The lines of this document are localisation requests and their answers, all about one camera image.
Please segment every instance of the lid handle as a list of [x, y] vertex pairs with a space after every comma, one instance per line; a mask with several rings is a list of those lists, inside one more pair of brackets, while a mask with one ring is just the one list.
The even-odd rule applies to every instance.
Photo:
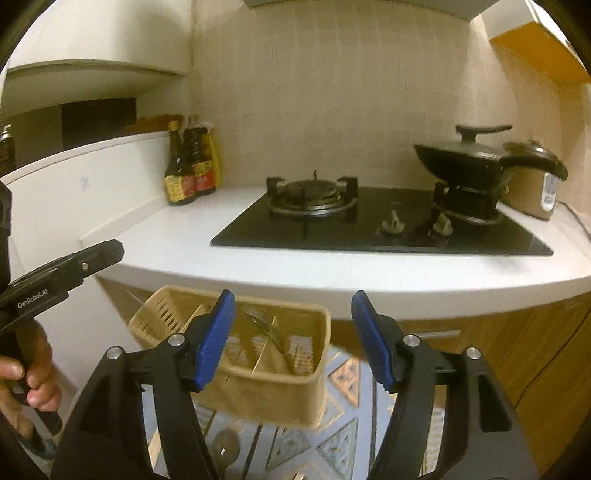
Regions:
[[456, 125], [456, 132], [462, 136], [462, 143], [475, 143], [478, 134], [496, 134], [511, 130], [513, 125], [497, 125], [496, 127], [471, 127], [469, 125]]
[[503, 157], [499, 162], [503, 168], [528, 167], [547, 171], [562, 181], [569, 178], [569, 169], [558, 158], [523, 154], [509, 155], [508, 157]]

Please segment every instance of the power cord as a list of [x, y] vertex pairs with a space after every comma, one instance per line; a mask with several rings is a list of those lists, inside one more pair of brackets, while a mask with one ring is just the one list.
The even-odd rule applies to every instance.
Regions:
[[588, 310], [587, 313], [585, 315], [583, 315], [583, 320], [581, 320], [581, 322], [577, 325], [577, 328], [575, 328], [574, 332], [570, 335], [569, 339], [566, 340], [566, 342], [564, 343], [564, 345], [562, 347], [560, 347], [560, 349], [558, 349], [558, 351], [554, 354], [554, 356], [544, 365], [544, 368], [542, 368], [535, 375], [535, 377], [532, 378], [531, 381], [526, 385], [526, 387], [524, 388], [524, 390], [521, 392], [521, 395], [517, 399], [517, 402], [515, 402], [515, 409], [517, 409], [517, 407], [519, 407], [519, 404], [521, 403], [521, 400], [523, 400], [523, 397], [525, 396], [525, 394], [527, 393], [527, 391], [530, 389], [530, 387], [536, 382], [536, 380], [539, 379], [539, 377], [542, 376], [542, 374], [554, 362], [554, 360], [556, 360], [558, 358], [558, 356], [564, 351], [564, 349], [570, 343], [570, 341], [574, 338], [574, 336], [577, 335], [577, 333], [579, 332], [579, 330], [581, 329], [581, 327], [585, 323], [585, 320], [587, 320], [587, 317], [589, 316], [590, 313], [591, 313], [591, 310]]
[[587, 235], [587, 239], [591, 242], [591, 233], [589, 233], [589, 230], [587, 230], [587, 227], [585, 226], [585, 224], [581, 220], [580, 216], [578, 216], [577, 212], [575, 212], [571, 208], [571, 206], [566, 202], [558, 202], [558, 203], [563, 205], [570, 212], [570, 214], [574, 217], [574, 219], [577, 220], [577, 223], [580, 225], [580, 227], [583, 229], [583, 231]]

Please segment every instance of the finger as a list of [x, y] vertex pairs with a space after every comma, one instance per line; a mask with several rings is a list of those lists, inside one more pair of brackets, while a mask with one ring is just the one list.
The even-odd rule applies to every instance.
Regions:
[[37, 329], [35, 337], [35, 358], [31, 366], [27, 369], [27, 384], [31, 388], [39, 388], [45, 383], [51, 372], [51, 359], [53, 350], [47, 341], [45, 332], [42, 328]]
[[24, 374], [25, 369], [19, 361], [0, 355], [0, 380], [20, 380]]
[[39, 408], [51, 400], [53, 392], [56, 389], [57, 375], [54, 369], [39, 388], [29, 390], [27, 394], [27, 403], [33, 408]]
[[0, 413], [20, 435], [30, 438], [33, 435], [33, 424], [24, 414], [22, 406], [14, 399], [9, 386], [0, 381]]
[[61, 388], [56, 387], [50, 401], [39, 407], [41, 411], [57, 411], [61, 404]]

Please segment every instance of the burner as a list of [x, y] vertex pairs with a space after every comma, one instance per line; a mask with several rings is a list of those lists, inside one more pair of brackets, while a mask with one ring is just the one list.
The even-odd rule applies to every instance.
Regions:
[[337, 182], [299, 180], [286, 185], [280, 177], [267, 178], [269, 208], [285, 215], [329, 215], [352, 207], [357, 201], [357, 178], [342, 177]]
[[503, 216], [496, 209], [498, 199], [497, 192], [480, 192], [444, 183], [437, 183], [433, 192], [433, 203], [441, 213], [472, 225], [499, 224]]

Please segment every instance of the plastic basket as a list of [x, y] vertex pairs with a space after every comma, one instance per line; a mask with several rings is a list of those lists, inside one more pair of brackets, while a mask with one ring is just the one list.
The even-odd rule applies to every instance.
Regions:
[[[213, 308], [219, 294], [166, 286], [136, 312], [129, 328], [146, 348], [158, 345]], [[284, 353], [247, 312], [257, 312], [281, 340]], [[314, 429], [326, 409], [324, 367], [330, 314], [324, 307], [236, 297], [236, 319], [213, 381], [195, 400], [260, 423]]]

